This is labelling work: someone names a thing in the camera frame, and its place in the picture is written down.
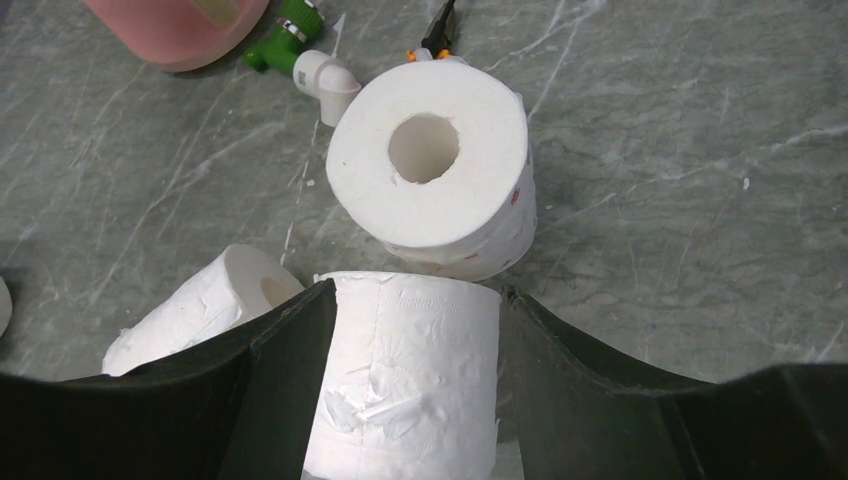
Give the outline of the white pipe elbow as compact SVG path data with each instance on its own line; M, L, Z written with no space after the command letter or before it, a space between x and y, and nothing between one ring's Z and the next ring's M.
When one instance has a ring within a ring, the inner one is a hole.
M292 79L302 93L318 100L320 120L336 127L362 85L337 58L306 50L294 63Z

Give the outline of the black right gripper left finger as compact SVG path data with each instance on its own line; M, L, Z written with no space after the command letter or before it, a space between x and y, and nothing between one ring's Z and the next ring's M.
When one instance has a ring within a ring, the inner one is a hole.
M335 327L318 282L129 373L1 378L5 479L298 479Z

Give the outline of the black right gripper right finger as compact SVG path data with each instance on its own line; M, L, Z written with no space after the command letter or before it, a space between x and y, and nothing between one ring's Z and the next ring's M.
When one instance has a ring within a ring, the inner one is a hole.
M847 367L782 364L723 383L652 366L502 293L528 479L843 479Z

